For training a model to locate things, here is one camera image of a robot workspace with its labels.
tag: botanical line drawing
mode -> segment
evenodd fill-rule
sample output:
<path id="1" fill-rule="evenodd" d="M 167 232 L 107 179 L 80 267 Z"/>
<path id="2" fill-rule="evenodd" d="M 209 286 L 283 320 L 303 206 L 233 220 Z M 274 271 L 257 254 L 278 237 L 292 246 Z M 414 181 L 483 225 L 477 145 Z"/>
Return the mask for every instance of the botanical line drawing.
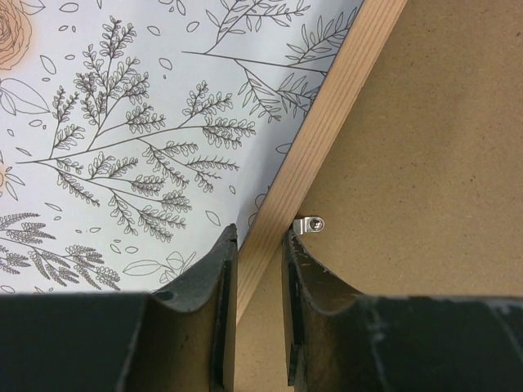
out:
<path id="1" fill-rule="evenodd" d="M 4 165 L 2 151 L 0 150 L 0 198 L 6 190 L 12 198 L 18 201 L 16 186 L 25 186 L 25 183 L 16 174 L 13 174 L 12 166 L 5 167 Z"/>
<path id="2" fill-rule="evenodd" d="M 159 282 L 166 284 L 186 272 L 195 257 L 196 252 L 192 252 L 186 259 L 180 252 L 172 252 L 165 258 L 166 263 L 156 260 L 133 261 L 125 267 L 123 273 L 129 276 L 147 276 L 159 272 Z"/>
<path id="3" fill-rule="evenodd" d="M 44 55 L 40 55 L 40 61 L 42 61 L 42 67 L 51 75 L 56 75 L 56 65 L 53 61 Z"/>
<path id="4" fill-rule="evenodd" d="M 24 58 L 33 32 L 20 0 L 0 2 L 0 26 L 0 69 L 9 70 Z"/>
<path id="5" fill-rule="evenodd" d="M 253 0 L 248 3 L 245 0 L 230 1 L 220 0 L 226 9 L 226 14 L 221 21 L 209 10 L 206 10 L 209 20 L 218 27 L 216 43 L 207 51 L 209 53 L 227 36 L 227 34 L 245 34 L 245 29 L 240 27 L 244 23 L 249 31 L 260 31 L 263 20 L 272 20 L 276 24 L 289 27 L 289 22 L 294 16 L 303 16 L 304 12 L 311 8 L 305 6 L 304 0 L 300 0 L 295 9 L 287 7 L 283 0 Z"/>
<path id="6" fill-rule="evenodd" d="M 215 212 L 206 211 L 205 215 L 207 215 L 207 218 L 212 222 L 213 225 L 221 226 L 220 218 Z"/>
<path id="7" fill-rule="evenodd" d="M 5 292 L 6 294 L 15 294 L 16 293 L 16 291 L 13 287 L 6 285 L 6 284 L 0 285 L 0 291 Z"/>
<path id="8" fill-rule="evenodd" d="M 45 5 L 40 0 L 24 0 L 21 1 L 22 8 L 27 15 L 35 15 L 45 9 Z"/>
<path id="9" fill-rule="evenodd" d="M 45 279 L 63 287 L 83 280 L 98 290 L 102 289 L 101 285 L 119 290 L 116 283 L 120 277 L 111 268 L 103 266 L 102 255 L 95 248 L 72 245 L 65 248 L 65 253 L 59 254 L 42 247 L 44 240 L 56 238 L 43 231 L 46 224 L 35 219 L 38 217 L 39 214 L 32 212 L 0 216 L 2 273 L 20 274 L 20 269 L 33 265 Z"/>
<path id="10" fill-rule="evenodd" d="M 262 204 L 265 201 L 265 197 L 269 193 L 270 186 L 267 187 L 267 192 L 264 194 L 259 194 L 254 199 L 254 206 L 256 207 L 256 212 L 254 212 L 249 218 L 248 218 L 248 227 L 251 227 L 256 220 L 256 216 L 258 215 L 258 212 L 260 211 L 260 208 L 262 208 Z"/>
<path id="11" fill-rule="evenodd" d="M 284 0 L 221 0 L 225 8 L 223 18 L 218 19 L 210 10 L 206 10 L 208 19 L 218 28 L 214 44 L 205 52 L 186 51 L 201 56 L 214 56 L 227 60 L 233 60 L 243 69 L 246 82 L 239 89 L 238 95 L 244 95 L 244 107 L 251 105 L 250 114 L 257 114 L 259 118 L 265 117 L 267 122 L 280 121 L 283 114 L 298 114 L 306 116 L 320 90 L 326 71 L 316 68 L 312 62 L 333 59 L 339 47 L 345 40 L 346 35 L 352 27 L 358 13 L 355 7 L 350 15 L 345 18 L 343 12 L 336 19 L 326 24 L 322 16 L 317 20 L 313 29 L 302 25 L 302 43 L 288 43 L 287 46 L 293 51 L 292 55 L 285 57 L 292 62 L 290 64 L 269 63 L 259 60 L 250 60 L 233 56 L 222 56 L 212 53 L 227 35 L 258 33 L 262 29 L 264 20 L 270 20 L 282 28 L 287 28 L 294 18 L 304 16 L 311 6 L 307 6 L 304 0 L 300 0 L 296 8 L 287 6 Z M 280 68 L 291 69 L 281 84 L 271 86 L 256 75 L 249 64 L 270 65 Z M 299 74 L 300 71 L 308 71 L 319 75 L 320 81 L 311 82 L 308 75 Z"/>
<path id="12" fill-rule="evenodd" d="M 67 13 L 74 13 L 78 11 L 79 8 L 80 6 L 76 2 L 67 2 L 66 4 L 61 6 L 59 10 Z"/>
<path id="13" fill-rule="evenodd" d="M 9 114 L 49 113 L 46 101 L 31 86 L 21 80 L 0 79 L 0 106 Z"/>
<path id="14" fill-rule="evenodd" d="M 194 182 L 203 192 L 212 192 L 215 181 L 221 179 L 219 172 L 238 171 L 239 166 L 218 154 L 197 155 L 199 146 L 194 142 L 170 140 L 156 145 L 149 137 L 199 129 L 216 149 L 238 149 L 244 137 L 255 135 L 255 123 L 218 117 L 233 109 L 232 94 L 209 94 L 207 82 L 202 81 L 190 91 L 188 107 L 182 110 L 186 120 L 168 127 L 166 117 L 146 102 L 149 74 L 138 71 L 141 62 L 136 57 L 124 57 L 136 37 L 134 26 L 111 16 L 103 30 L 100 50 L 91 44 L 83 53 L 87 72 L 76 73 L 75 91 L 68 94 L 60 86 L 56 92 L 52 103 L 56 130 L 50 153 L 44 159 L 22 163 L 49 167 L 57 175 L 57 184 L 75 198 L 93 207 L 111 207 L 110 216 L 125 234 L 138 235 L 141 228 L 159 241 L 170 242 L 171 229 L 184 229 L 186 219 L 181 214 L 192 209 L 184 195 L 186 187 Z M 108 118 L 124 100 L 134 109 L 118 125 L 109 127 Z M 79 110 L 88 127 L 73 121 Z M 104 143 L 108 132 L 117 132 L 121 139 Z M 141 157 L 108 152 L 131 142 L 142 145 Z"/>

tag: fern illustration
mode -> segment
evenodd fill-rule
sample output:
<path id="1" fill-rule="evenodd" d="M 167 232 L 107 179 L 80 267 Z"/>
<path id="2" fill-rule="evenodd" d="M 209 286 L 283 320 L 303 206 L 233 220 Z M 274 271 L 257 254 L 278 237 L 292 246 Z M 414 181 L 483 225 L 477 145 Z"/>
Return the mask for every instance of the fern illustration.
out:
<path id="1" fill-rule="evenodd" d="M 32 221 L 38 217 L 39 214 L 32 212 L 0 216 L 0 271 L 21 274 L 20 269 L 33 265 L 45 279 L 63 287 L 83 280 L 98 290 L 102 289 L 101 285 L 119 290 L 116 283 L 120 277 L 103 266 L 103 256 L 95 248 L 73 245 L 60 255 L 41 247 L 44 240 L 55 237 L 43 231 L 46 224 Z M 23 248 L 26 254 L 11 251 L 7 246 Z"/>
<path id="2" fill-rule="evenodd" d="M 186 119 L 168 127 L 166 118 L 155 113 L 154 107 L 146 102 L 149 74 L 139 70 L 140 60 L 125 57 L 127 47 L 136 38 L 134 26 L 111 16 L 110 22 L 102 27 L 99 48 L 96 50 L 90 44 L 83 53 L 87 71 L 76 73 L 74 93 L 67 95 L 62 86 L 56 92 L 53 100 L 56 131 L 49 158 L 25 163 L 54 170 L 56 183 L 75 198 L 93 207 L 109 207 L 110 215 L 125 234 L 138 235 L 141 229 L 162 242 L 169 242 L 173 229 L 186 227 L 181 214 L 192 210 L 183 191 L 194 183 L 203 192 L 212 192 L 215 181 L 221 179 L 219 171 L 239 167 L 218 154 L 207 159 L 213 167 L 203 167 L 203 161 L 195 156 L 199 150 L 197 143 L 169 140 L 158 145 L 149 141 L 149 137 L 199 129 L 214 148 L 238 149 L 243 138 L 256 134 L 255 123 L 215 117 L 234 108 L 233 95 L 210 93 L 203 80 L 189 92 L 188 106 L 181 111 Z M 118 120 L 116 113 L 122 112 L 115 109 L 125 100 L 133 108 Z M 81 112 L 87 126 L 72 122 L 75 112 Z M 106 126 L 109 118 L 116 125 Z M 104 144 L 101 136 L 116 131 L 118 139 Z M 143 144 L 144 159 L 109 152 L 112 147 L 131 142 Z"/>

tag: leaf sprig drawing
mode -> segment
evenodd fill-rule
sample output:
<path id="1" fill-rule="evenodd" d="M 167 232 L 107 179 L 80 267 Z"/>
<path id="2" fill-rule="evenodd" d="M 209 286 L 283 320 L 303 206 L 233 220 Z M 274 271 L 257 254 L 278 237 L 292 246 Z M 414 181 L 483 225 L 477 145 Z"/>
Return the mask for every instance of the leaf sprig drawing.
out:
<path id="1" fill-rule="evenodd" d="M 327 24 L 324 24 L 323 18 L 320 16 L 316 28 L 313 30 L 307 30 L 307 27 L 303 24 L 303 45 L 298 46 L 288 43 L 287 46 L 295 54 L 285 57 L 293 60 L 294 64 L 302 64 L 307 61 L 335 56 L 351 29 L 357 14 L 358 7 L 355 7 L 346 20 L 342 12 L 336 20 L 332 19 Z"/>
<path id="2" fill-rule="evenodd" d="M 271 20 L 279 26 L 289 27 L 294 16 L 303 16 L 311 6 L 305 6 L 304 0 L 299 0 L 296 8 L 291 9 L 283 0 L 221 0 L 226 14 L 219 20 L 212 12 L 206 10 L 209 20 L 218 27 L 214 49 L 227 34 L 245 34 L 246 29 L 258 32 L 263 20 Z"/>
<path id="3" fill-rule="evenodd" d="M 0 271 L 21 274 L 20 269 L 34 266 L 47 280 L 63 287 L 68 284 L 89 283 L 101 290 L 102 285 L 119 290 L 118 273 L 104 267 L 103 256 L 93 247 L 72 245 L 59 254 L 43 248 L 44 240 L 55 237 L 44 231 L 46 224 L 35 221 L 39 214 L 23 212 L 0 216 Z M 24 253 L 11 250 L 24 249 Z"/>
<path id="4" fill-rule="evenodd" d="M 103 30 L 100 47 L 90 44 L 83 52 L 86 71 L 76 73 L 74 92 L 68 94 L 63 86 L 56 92 L 52 105 L 56 131 L 49 157 L 24 163 L 51 168 L 56 172 L 56 183 L 75 198 L 93 207 L 108 207 L 125 234 L 138 235 L 141 229 L 169 242 L 173 229 L 186 227 L 182 214 L 192 210 L 183 191 L 194 183 L 203 192 L 212 192 L 221 179 L 219 171 L 239 167 L 219 154 L 215 158 L 196 156 L 199 145 L 193 141 L 169 140 L 158 145 L 150 142 L 149 136 L 199 129 L 217 150 L 238 149 L 243 138 L 255 135 L 255 124 L 216 117 L 233 109 L 233 95 L 210 93 L 203 80 L 189 93 L 187 107 L 182 110 L 186 119 L 168 127 L 165 116 L 155 113 L 145 101 L 149 98 L 149 74 L 141 72 L 137 58 L 125 56 L 136 37 L 134 26 L 111 16 Z M 116 110 L 124 101 L 132 109 Z M 75 125 L 78 115 L 88 125 Z M 114 138 L 104 143 L 101 136 L 107 132 Z M 110 151 L 126 143 L 142 143 L 144 159 Z"/>
<path id="5" fill-rule="evenodd" d="M 5 167 L 4 165 L 2 151 L 0 150 L 0 198 L 4 195 L 2 189 L 5 188 L 7 193 L 18 201 L 15 186 L 25 186 L 25 183 L 12 172 L 12 166 Z"/>
<path id="6" fill-rule="evenodd" d="M 294 16 L 305 15 L 304 13 L 311 6 L 305 5 L 303 0 L 297 3 L 295 9 L 288 7 L 283 0 L 252 0 L 251 2 L 246 0 L 235 0 L 234 2 L 232 0 L 221 0 L 221 5 L 226 10 L 221 20 L 209 10 L 206 10 L 210 21 L 218 27 L 215 43 L 206 52 L 188 53 L 233 60 L 242 67 L 247 82 L 239 89 L 238 95 L 245 94 L 243 106 L 251 105 L 251 115 L 257 113 L 259 118 L 266 117 L 269 123 L 273 120 L 280 121 L 283 113 L 292 114 L 294 117 L 298 113 L 302 113 L 305 116 L 317 96 L 321 82 L 316 82 L 313 87 L 308 87 L 310 82 L 304 81 L 306 75 L 297 76 L 297 71 L 326 76 L 326 70 L 317 69 L 315 65 L 307 68 L 306 63 L 328 58 L 333 60 L 348 35 L 359 8 L 355 7 L 347 18 L 344 12 L 341 12 L 337 18 L 330 20 L 326 24 L 323 16 L 320 16 L 314 28 L 309 28 L 306 24 L 303 24 L 303 43 L 287 43 L 293 54 L 286 55 L 286 58 L 291 60 L 292 63 L 277 64 L 261 60 L 218 55 L 211 52 L 228 34 L 246 34 L 248 31 L 257 33 L 262 27 L 263 20 L 272 20 L 278 26 L 289 27 L 290 23 L 293 22 Z M 265 82 L 254 71 L 249 69 L 248 64 L 287 68 L 291 69 L 292 73 L 285 77 L 279 88 L 275 88 L 270 86 L 271 83 Z"/>

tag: wooden strip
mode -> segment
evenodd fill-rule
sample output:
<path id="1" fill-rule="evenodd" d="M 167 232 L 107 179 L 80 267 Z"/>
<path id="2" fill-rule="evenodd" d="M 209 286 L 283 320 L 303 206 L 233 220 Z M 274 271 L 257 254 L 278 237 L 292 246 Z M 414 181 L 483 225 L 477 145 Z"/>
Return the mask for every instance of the wooden strip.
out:
<path id="1" fill-rule="evenodd" d="M 365 0 L 239 254 L 237 322 L 407 0 Z"/>

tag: black plastic part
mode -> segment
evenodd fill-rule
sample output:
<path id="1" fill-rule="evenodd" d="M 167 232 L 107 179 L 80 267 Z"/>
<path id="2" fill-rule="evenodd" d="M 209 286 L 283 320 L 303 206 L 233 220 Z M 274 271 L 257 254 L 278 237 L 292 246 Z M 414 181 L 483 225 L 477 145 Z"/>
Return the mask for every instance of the black plastic part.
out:
<path id="1" fill-rule="evenodd" d="M 365 296 L 292 230 L 282 279 L 296 391 L 523 390 L 521 298 Z"/>
<path id="2" fill-rule="evenodd" d="M 233 391 L 235 227 L 151 293 L 0 296 L 0 390 Z"/>

